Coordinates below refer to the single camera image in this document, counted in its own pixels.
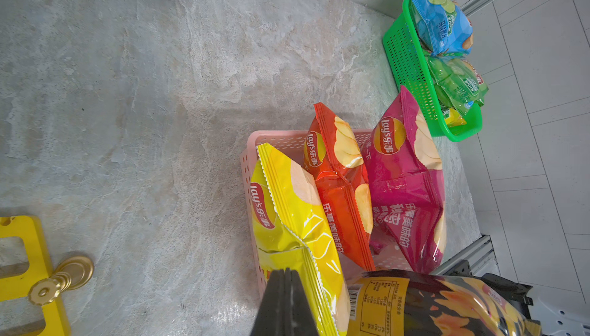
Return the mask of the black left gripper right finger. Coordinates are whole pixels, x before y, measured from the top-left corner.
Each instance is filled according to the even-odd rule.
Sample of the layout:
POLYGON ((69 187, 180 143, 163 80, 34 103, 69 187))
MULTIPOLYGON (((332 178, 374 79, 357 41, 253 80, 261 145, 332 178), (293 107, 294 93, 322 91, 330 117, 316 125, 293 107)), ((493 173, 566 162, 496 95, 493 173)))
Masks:
POLYGON ((290 271, 290 335, 318 336, 313 313, 297 271, 290 271))

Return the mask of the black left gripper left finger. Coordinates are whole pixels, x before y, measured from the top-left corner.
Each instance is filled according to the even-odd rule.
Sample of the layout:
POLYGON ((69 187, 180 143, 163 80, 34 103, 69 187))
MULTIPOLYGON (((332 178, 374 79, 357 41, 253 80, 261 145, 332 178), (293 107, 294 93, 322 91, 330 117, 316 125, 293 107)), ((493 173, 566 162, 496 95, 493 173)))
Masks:
POLYGON ((292 335, 291 306, 290 269, 272 271, 250 334, 292 335))

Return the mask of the yellow chips bag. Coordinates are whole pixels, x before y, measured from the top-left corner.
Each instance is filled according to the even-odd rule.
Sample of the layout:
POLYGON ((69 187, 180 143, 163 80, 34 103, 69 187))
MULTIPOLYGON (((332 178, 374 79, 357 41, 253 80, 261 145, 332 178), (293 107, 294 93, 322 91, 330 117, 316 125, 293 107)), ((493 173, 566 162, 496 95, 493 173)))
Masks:
POLYGON ((258 145, 249 194, 260 270, 296 271, 321 335, 346 335, 350 298, 313 176, 269 143, 258 145))
POLYGON ((454 108, 446 107, 445 105, 441 105, 442 115, 445 121, 445 124, 449 128, 462 126, 466 124, 466 120, 458 113, 454 108))

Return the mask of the black snack bag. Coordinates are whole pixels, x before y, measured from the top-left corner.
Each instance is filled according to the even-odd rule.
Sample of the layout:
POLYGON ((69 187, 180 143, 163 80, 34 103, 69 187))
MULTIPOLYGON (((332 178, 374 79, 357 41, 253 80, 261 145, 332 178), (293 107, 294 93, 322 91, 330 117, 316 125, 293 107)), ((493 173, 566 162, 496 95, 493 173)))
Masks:
POLYGON ((349 335, 541 335, 480 279, 403 270, 363 273, 348 288, 349 335))

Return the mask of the pink plastic basket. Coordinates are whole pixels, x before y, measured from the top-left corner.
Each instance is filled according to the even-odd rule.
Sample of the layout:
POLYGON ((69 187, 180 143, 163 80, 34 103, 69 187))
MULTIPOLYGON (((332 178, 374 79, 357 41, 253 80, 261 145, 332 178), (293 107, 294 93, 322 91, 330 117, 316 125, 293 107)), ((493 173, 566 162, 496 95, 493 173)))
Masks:
MULTIPOLYGON (((372 131, 370 129, 353 130, 358 142, 365 142, 370 139, 372 131)), ((253 231, 253 210, 250 196, 250 181, 253 175, 254 167, 258 160, 257 146, 264 143, 270 143, 295 162, 303 165, 304 161, 304 141, 307 131, 305 130, 260 130, 250 134, 247 140, 247 147, 242 152, 241 173, 246 198, 246 212, 250 224, 251 246, 254 253, 254 268, 256 270, 256 283, 260 299, 264 296, 264 290, 267 285, 266 275, 259 268, 258 250, 254 239, 253 231)), ((360 275, 363 270, 350 259, 339 254, 345 279, 351 280, 360 275)), ((412 271, 399 246, 391 241, 387 246, 374 256, 377 270, 399 269, 412 271)))

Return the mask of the magenta chips bag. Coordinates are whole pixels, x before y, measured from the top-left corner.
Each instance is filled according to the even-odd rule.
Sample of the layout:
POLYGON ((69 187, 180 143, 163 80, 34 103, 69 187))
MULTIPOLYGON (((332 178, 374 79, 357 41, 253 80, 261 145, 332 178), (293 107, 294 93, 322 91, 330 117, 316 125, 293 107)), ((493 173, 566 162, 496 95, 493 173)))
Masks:
POLYGON ((413 95, 401 87, 361 147, 373 206, 370 245, 396 245, 410 268, 428 274, 446 248, 442 159, 413 95))

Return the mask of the red chips bag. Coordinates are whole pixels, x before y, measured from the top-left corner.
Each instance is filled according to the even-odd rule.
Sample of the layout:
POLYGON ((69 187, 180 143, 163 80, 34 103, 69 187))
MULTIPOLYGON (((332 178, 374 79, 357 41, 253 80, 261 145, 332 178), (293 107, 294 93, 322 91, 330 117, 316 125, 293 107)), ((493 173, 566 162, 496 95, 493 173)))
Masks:
POLYGON ((304 168, 315 180, 337 251, 373 271, 373 206, 359 143, 349 123, 326 105, 318 102, 314 110, 304 139, 304 168))

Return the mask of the green cucumber chips bag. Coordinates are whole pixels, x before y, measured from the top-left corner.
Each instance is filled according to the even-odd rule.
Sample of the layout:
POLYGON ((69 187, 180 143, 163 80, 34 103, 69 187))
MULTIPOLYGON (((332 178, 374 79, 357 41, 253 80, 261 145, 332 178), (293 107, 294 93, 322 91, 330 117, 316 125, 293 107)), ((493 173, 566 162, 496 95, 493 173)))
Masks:
POLYGON ((439 102, 465 116, 473 105, 484 106, 489 88, 464 56, 426 57, 439 102))

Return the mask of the green plastic basket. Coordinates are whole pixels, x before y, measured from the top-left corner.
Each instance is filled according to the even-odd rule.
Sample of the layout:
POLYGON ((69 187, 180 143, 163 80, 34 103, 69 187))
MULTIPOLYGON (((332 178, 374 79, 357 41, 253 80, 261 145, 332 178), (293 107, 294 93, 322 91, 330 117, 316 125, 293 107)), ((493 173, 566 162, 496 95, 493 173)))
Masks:
POLYGON ((403 0, 402 13, 384 34, 383 47, 396 85, 399 88, 406 87, 414 96, 433 137, 462 142, 482 131, 483 119, 479 105, 474 105, 464 116, 464 125, 449 127, 446 124, 427 65, 427 56, 410 16, 410 0, 403 0))

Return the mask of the light blue chips bag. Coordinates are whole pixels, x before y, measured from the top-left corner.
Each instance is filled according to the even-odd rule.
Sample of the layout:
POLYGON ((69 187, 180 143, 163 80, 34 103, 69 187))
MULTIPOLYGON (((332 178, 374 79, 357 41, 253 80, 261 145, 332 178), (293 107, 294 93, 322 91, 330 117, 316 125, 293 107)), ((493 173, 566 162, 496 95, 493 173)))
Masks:
POLYGON ((473 25, 454 0, 410 0, 410 17, 431 56, 466 56, 473 25))

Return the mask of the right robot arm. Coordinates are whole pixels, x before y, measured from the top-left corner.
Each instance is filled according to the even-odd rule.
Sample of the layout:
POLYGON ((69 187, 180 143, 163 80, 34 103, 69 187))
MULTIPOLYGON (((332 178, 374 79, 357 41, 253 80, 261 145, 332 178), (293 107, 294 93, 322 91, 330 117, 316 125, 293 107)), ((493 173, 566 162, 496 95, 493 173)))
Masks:
POLYGON ((588 335, 589 304, 574 291, 525 285, 500 275, 479 278, 526 317, 541 323, 545 335, 588 335))

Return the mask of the brass knob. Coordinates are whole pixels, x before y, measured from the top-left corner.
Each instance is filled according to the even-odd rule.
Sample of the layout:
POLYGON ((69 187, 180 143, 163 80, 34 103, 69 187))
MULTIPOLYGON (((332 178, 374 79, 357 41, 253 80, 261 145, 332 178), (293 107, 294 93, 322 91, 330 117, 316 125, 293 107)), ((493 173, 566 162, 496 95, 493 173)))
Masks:
POLYGON ((94 274, 93 261, 83 255, 73 256, 60 263, 47 279, 35 283, 28 294, 33 305, 45 306, 55 302, 66 291, 85 286, 94 274))

